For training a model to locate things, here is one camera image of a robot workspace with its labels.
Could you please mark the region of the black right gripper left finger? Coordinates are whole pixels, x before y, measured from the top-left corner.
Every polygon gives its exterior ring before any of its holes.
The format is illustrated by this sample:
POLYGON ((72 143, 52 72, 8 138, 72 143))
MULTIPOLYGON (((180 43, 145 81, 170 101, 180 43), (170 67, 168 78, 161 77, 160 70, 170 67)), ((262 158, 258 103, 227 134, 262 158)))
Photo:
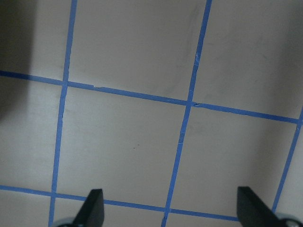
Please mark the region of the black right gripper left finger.
POLYGON ((104 223, 104 199, 102 189, 93 189, 74 218, 72 227, 102 227, 104 223))

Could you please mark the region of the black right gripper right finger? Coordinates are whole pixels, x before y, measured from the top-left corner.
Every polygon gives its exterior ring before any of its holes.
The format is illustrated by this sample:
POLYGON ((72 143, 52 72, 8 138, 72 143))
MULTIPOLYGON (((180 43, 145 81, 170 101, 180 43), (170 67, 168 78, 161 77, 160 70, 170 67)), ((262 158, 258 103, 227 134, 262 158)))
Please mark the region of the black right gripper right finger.
POLYGON ((269 207, 247 186, 237 189, 237 218, 243 227, 286 227, 269 207))

